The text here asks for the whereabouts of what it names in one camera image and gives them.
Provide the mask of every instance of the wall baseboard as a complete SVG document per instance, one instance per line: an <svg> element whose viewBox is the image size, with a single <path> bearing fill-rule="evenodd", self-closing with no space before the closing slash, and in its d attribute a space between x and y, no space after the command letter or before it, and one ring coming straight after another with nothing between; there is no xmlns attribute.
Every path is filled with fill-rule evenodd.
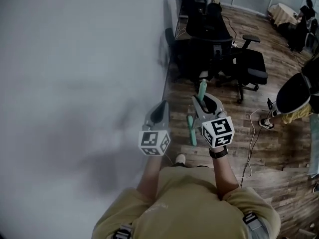
<svg viewBox="0 0 319 239"><path fill-rule="evenodd" d="M223 6L227 6L227 7L232 7L232 8L236 8L236 9L245 10L245 11L248 11L250 13L253 13L253 14L256 14L256 15L259 15L259 16L262 16L262 17L267 17L267 15L262 14L261 12L258 12L258 11L255 11L255 10L251 10L251 9L248 9L248 8L245 8L245 7L241 7L241 6L238 6L238 5L231 5L230 3L224 3L224 2L221 2L220 4L223 5Z"/></svg>

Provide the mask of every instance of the chair armrest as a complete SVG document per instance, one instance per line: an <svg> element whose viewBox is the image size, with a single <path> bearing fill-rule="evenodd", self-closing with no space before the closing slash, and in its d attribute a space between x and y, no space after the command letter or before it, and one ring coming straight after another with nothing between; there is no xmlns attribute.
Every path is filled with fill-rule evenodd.
<svg viewBox="0 0 319 239"><path fill-rule="evenodd" d="M253 41L253 42L260 42L260 39L258 36L250 35L250 34L244 34L243 39Z"/></svg>
<svg viewBox="0 0 319 239"><path fill-rule="evenodd" d="M268 74L264 71L259 71L259 70L248 68L247 72L248 72L248 74L255 76L255 77L258 77L258 78L262 78L262 79L268 78Z"/></svg>

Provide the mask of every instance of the wooden floor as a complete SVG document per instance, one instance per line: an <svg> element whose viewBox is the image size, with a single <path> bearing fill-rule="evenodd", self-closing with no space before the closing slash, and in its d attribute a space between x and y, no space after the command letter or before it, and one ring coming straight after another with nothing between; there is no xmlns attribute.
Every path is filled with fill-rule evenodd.
<svg viewBox="0 0 319 239"><path fill-rule="evenodd" d="M300 72L299 63L303 63L310 55L292 53L287 41L263 17L233 8L224 8L223 16L237 32L236 43L241 47L243 34L257 35L261 43L251 43L249 48L262 52L268 77L267 85L260 85L257 92L244 90L245 100L236 103L239 92L232 84L217 88L214 79L208 82L207 92L216 96L224 104L228 115L235 126L235 136L229 149L229 160L232 168L241 179L242 171L248 156L248 147L253 129L249 115L256 109L267 109L267 98L276 100L280 87L294 74ZM229 33L234 32L224 18ZM170 66L170 73L177 71L175 65ZM169 157L174 160L178 154L186 155L186 164L190 166L208 165L212 160L208 153L208 145L197 131L197 147L190 144L186 115L193 114L191 96L195 94L193 84L189 80L171 83L168 78L164 97L170 105L170 128L172 144ZM257 120L265 117L267 112L258 111L252 116L253 124L258 130ZM284 172L283 167L306 167L310 162L311 136L309 119L294 121L290 125L276 125L273 130L261 131L256 143L250 164L253 174L244 179L244 187L253 187L256 192L278 211L282 220L280 236L302 238L296 234L299 228L309 230L309 225L319 225L319 194L313 194L312 188L316 179L310 179L306 172ZM250 175L246 169L245 177Z"/></svg>

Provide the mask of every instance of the black office chair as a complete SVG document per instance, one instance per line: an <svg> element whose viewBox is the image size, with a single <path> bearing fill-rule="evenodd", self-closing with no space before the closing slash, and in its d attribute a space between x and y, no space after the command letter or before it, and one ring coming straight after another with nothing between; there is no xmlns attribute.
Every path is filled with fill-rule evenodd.
<svg viewBox="0 0 319 239"><path fill-rule="evenodd" d="M183 61L185 60L185 56L188 53L187 50L189 45L189 39L175 40L172 28L165 29L165 38L171 53L170 61L177 65L177 68L180 73L180 75L172 79L172 82L175 83L177 80L181 78L186 78L185 63L183 63Z"/></svg>
<svg viewBox="0 0 319 239"><path fill-rule="evenodd" d="M238 80L241 98L243 101L243 85L248 83L267 83L267 73L263 55L260 52L248 50L251 41L260 42L259 38L251 35L244 35L246 43L242 48L232 48L232 37L230 36L223 17L222 8L219 4L211 3L207 7L207 14L199 12L195 0L182 0L188 14L186 32L192 36L186 50L184 64L184 76L195 83L196 89L199 86L199 76L202 71L208 71L206 79L218 76L221 69L231 76L225 82Z"/></svg>
<svg viewBox="0 0 319 239"><path fill-rule="evenodd" d="M258 84L265 85L268 78L263 54L255 50L247 49L252 41L260 42L260 39L253 35L243 35L243 39L246 40L246 42L242 48L232 48L232 54L234 54L233 66L222 70L226 75L230 76L230 78L216 83L217 87L221 87L224 83L237 80L240 91L240 99L237 101L239 104L244 100L244 86L251 83L255 85L255 88L246 89L257 91L259 89Z"/></svg>

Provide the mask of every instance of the electrical cord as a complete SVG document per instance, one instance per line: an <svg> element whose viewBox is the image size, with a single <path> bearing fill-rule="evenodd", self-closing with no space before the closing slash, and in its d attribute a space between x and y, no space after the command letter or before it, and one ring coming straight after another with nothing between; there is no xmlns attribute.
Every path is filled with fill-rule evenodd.
<svg viewBox="0 0 319 239"><path fill-rule="evenodd" d="M225 17L226 19L228 19L228 24L229 24L230 28L235 32L234 42L236 42L237 32L236 32L236 31L234 30L234 28L231 26L231 24L230 24L230 19L229 19L228 17L226 17L226 16L223 16L223 17Z"/></svg>
<svg viewBox="0 0 319 239"><path fill-rule="evenodd" d="M178 39L180 36L186 33L186 27L180 29L177 33L176 39Z"/></svg>
<svg viewBox="0 0 319 239"><path fill-rule="evenodd" d="M251 141L250 141L249 149L248 149L248 158L247 158L247 162L246 162L246 164L245 164L244 170L243 170L243 175L242 175L242 177L241 177L241 182L240 182L240 187L241 187L241 188L242 188L242 186L243 186L243 181L244 181L244 179L248 179L248 178L251 178L251 177L252 177L253 170L252 170L252 168L251 168L251 165L250 165L249 161L250 161L251 156L252 156L252 154L253 154L253 149L254 149L254 147L255 147L255 144L256 144L256 142L258 141L260 132L261 132L261 130L263 129L263 126L262 126L262 127L260 128L260 130L259 130L258 135L257 135L257 139L256 139L256 141L255 141L253 147L251 148L251 144L253 143L254 136L255 136L255 133L256 133L256 129L255 129L255 127L254 127L254 125L253 125L253 122L252 122L252 120L251 120L251 115L254 114L254 113L257 112L257 111L267 111L267 112L269 111L268 114L267 114L267 117L266 117L266 119L268 119L269 114L270 114L272 111L274 111L274 110L257 109L257 110L255 110L253 113L251 113L251 114L249 115L250 124L251 124L251 126L253 127L253 129L254 129L254 133L253 133L253 136L251 137ZM249 168L250 168L250 175L249 175L248 177L245 177L245 171L246 171L247 166L249 166Z"/></svg>
<svg viewBox="0 0 319 239"><path fill-rule="evenodd" d="M169 156L167 156L167 155L164 155L164 156L169 159L169 161L171 162L172 165L174 165L174 163L173 163L172 160L169 158Z"/></svg>

